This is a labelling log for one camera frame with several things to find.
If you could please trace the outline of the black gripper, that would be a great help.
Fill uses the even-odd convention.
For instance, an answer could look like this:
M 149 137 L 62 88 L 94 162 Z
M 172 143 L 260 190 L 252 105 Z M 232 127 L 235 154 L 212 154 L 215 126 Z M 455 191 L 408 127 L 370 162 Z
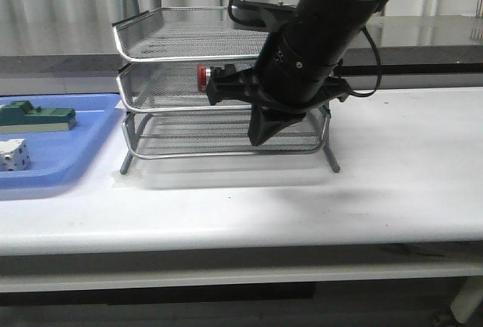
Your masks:
M 313 66 L 300 57 L 280 29 L 268 35 L 252 67 L 213 67 L 205 93 L 211 105 L 223 100 L 251 105 L 248 138 L 258 147 L 278 131 L 302 122 L 310 109 L 349 96 L 348 82 L 330 76 L 333 68 Z

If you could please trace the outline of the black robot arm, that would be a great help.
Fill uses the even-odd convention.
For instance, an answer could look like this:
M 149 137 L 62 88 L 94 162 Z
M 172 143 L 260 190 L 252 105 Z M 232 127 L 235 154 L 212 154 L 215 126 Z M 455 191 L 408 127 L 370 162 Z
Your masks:
M 248 138 L 255 147 L 306 113 L 354 94 L 333 77 L 351 41 L 389 0 L 299 0 L 295 7 L 229 0 L 229 18 L 268 36 L 256 63 L 238 70 L 212 68 L 205 91 L 211 104 L 241 100 L 251 105 Z

